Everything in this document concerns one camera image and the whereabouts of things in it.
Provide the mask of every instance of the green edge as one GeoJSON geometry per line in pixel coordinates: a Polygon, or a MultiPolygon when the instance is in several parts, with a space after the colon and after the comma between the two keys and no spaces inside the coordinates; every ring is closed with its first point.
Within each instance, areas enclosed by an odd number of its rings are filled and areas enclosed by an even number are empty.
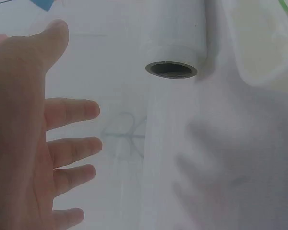
{"type": "Polygon", "coordinates": [[[288,13],[288,6],[285,2],[285,0],[278,0],[280,5],[283,7],[284,11],[286,11],[288,13]]]}

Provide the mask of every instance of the tube opening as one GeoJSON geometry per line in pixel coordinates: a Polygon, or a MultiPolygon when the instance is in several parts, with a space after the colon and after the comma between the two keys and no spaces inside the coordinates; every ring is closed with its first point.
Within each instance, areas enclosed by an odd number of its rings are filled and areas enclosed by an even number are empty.
{"type": "Polygon", "coordinates": [[[146,70],[154,75],[164,78],[189,78],[197,74],[195,68],[181,63],[152,63],[146,67],[146,70]]]}

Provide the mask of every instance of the fingernail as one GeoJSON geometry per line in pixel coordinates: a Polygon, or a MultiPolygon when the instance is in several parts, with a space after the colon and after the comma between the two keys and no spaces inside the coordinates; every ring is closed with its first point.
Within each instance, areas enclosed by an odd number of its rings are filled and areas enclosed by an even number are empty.
{"type": "Polygon", "coordinates": [[[51,28],[58,28],[61,26],[65,26],[66,22],[61,20],[61,19],[56,19],[52,21],[47,27],[46,30],[51,29],[51,28]]]}

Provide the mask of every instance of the white paper roll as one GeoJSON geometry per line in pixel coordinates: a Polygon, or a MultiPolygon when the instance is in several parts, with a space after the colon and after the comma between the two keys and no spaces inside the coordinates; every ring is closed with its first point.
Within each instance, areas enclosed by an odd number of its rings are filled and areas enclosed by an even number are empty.
{"type": "Polygon", "coordinates": [[[147,0],[145,68],[165,78],[195,76],[207,56],[204,0],[147,0]]]}

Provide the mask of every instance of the blue paper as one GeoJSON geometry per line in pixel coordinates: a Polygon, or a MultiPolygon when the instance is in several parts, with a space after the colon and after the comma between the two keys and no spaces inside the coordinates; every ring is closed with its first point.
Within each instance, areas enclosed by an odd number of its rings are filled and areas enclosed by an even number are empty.
{"type": "Polygon", "coordinates": [[[54,0],[30,0],[30,1],[33,2],[36,6],[39,6],[40,8],[46,11],[49,11],[54,0]]]}

